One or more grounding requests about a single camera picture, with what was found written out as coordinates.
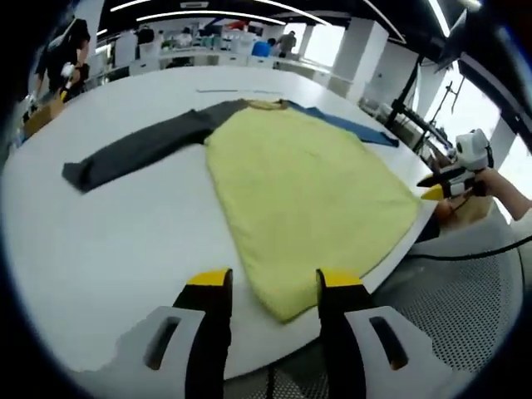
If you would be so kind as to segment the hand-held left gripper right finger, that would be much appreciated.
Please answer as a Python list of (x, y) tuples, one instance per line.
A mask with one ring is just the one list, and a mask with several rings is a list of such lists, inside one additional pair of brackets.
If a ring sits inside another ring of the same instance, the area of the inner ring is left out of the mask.
[(332, 398), (430, 398), (432, 341), (357, 276), (319, 269), (318, 316)]

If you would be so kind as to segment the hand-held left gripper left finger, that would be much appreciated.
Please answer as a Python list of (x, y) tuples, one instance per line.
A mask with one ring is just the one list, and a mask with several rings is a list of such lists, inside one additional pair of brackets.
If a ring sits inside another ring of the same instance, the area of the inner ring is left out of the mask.
[(230, 268), (191, 278), (119, 340), (116, 398), (221, 398), (231, 343)]

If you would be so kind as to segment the person's right hand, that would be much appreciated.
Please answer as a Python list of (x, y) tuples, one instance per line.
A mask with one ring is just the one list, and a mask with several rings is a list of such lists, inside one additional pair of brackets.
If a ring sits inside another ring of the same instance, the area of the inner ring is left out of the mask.
[(475, 173), (472, 192), (479, 197), (497, 197), (504, 187), (505, 178), (497, 170), (485, 168)]

